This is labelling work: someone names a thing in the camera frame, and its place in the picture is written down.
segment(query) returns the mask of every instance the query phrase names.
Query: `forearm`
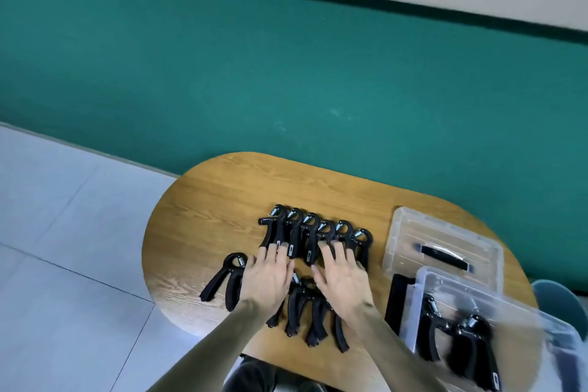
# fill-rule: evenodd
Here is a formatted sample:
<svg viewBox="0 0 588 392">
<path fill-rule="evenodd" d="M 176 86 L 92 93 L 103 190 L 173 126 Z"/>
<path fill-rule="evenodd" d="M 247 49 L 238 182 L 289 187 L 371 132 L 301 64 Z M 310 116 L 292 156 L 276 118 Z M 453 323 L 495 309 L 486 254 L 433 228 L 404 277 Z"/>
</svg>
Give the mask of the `forearm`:
<svg viewBox="0 0 588 392">
<path fill-rule="evenodd" d="M 408 350 L 374 306 L 363 306 L 348 324 L 392 392 L 445 392 L 424 361 Z"/>
<path fill-rule="evenodd" d="M 148 392 L 220 391 L 235 360 L 263 323 L 263 316 L 253 302 L 239 301 L 225 320 Z"/>
</svg>

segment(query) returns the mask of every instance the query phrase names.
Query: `container lid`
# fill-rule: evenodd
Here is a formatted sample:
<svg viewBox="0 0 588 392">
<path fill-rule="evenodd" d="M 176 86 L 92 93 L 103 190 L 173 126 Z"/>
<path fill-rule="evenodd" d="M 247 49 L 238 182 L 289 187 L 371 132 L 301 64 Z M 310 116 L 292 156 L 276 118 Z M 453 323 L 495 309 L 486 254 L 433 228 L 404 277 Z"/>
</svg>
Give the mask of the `container lid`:
<svg viewBox="0 0 588 392">
<path fill-rule="evenodd" d="M 415 277 L 431 266 L 502 292 L 504 253 L 496 240 L 400 207 L 394 212 L 382 268 Z"/>
<path fill-rule="evenodd" d="M 425 294 L 433 297 L 445 319 L 460 321 L 477 314 L 488 321 L 502 391 L 588 391 L 582 340 L 570 324 L 440 269 L 421 268 L 407 301 L 400 337 L 411 351 L 419 352 L 416 341 Z M 435 343 L 441 360 L 428 365 L 447 389 L 481 392 L 475 382 L 458 377 L 447 366 L 449 353 L 459 347 L 455 339 L 435 330 Z"/>
</svg>

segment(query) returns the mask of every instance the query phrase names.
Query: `wooden table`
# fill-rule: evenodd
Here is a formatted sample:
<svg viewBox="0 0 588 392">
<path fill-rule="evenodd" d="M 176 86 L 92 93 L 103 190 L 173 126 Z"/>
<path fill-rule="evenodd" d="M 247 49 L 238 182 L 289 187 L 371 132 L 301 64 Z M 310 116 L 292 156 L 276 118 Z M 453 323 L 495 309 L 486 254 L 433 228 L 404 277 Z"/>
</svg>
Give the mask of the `wooden table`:
<svg viewBox="0 0 588 392">
<path fill-rule="evenodd" d="M 370 230 L 371 291 L 380 312 L 386 309 L 390 280 L 382 257 L 394 210 L 407 206 L 483 236 L 497 239 L 480 220 L 458 206 L 430 195 L 364 180 L 269 155 L 226 154 L 195 166 L 159 200 L 143 240 L 143 272 L 155 304 L 181 329 L 204 336 L 228 312 L 224 285 L 203 303 L 199 294 L 234 251 L 256 254 L 265 235 L 259 217 L 276 203 L 313 211 L 328 219 L 346 219 Z M 504 247 L 504 293 L 536 307 L 533 291 L 511 251 Z M 301 260 L 296 268 L 310 274 Z M 329 337 L 310 349 L 304 336 L 310 307 L 298 336 L 264 327 L 244 353 L 343 391 L 387 391 L 374 362 L 345 327 L 350 350 L 340 353 Z"/>
</svg>

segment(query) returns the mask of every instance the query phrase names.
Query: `person's left hand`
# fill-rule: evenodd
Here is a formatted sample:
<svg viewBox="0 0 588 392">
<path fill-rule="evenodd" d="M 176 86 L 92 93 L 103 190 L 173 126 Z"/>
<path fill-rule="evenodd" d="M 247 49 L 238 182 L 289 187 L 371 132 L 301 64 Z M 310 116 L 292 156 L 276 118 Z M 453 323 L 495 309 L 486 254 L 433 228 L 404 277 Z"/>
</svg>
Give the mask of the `person's left hand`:
<svg viewBox="0 0 588 392">
<path fill-rule="evenodd" d="M 285 299 L 294 274 L 294 260 L 288 262 L 288 243 L 278 248 L 270 243 L 268 249 L 261 247 L 257 258 L 249 257 L 243 271 L 239 302 L 251 300 L 264 321 L 273 316 Z"/>
</svg>

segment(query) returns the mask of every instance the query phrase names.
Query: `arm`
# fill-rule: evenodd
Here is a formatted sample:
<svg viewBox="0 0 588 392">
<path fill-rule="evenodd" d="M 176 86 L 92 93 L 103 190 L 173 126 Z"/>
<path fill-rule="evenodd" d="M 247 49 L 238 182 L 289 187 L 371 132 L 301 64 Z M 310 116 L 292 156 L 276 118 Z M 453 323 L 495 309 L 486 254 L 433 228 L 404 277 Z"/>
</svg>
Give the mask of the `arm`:
<svg viewBox="0 0 588 392">
<path fill-rule="evenodd" d="M 239 303 L 208 336 L 179 360 L 148 392 L 212 392 L 224 379 L 249 340 L 276 313 L 294 272 L 288 244 L 261 247 L 243 272 Z"/>
<path fill-rule="evenodd" d="M 335 312 L 349 324 L 394 392 L 445 392 L 424 361 L 414 356 L 373 305 L 368 274 L 353 251 L 333 241 L 335 259 L 326 242 L 319 242 L 325 275 L 315 266 L 316 285 Z"/>
</svg>

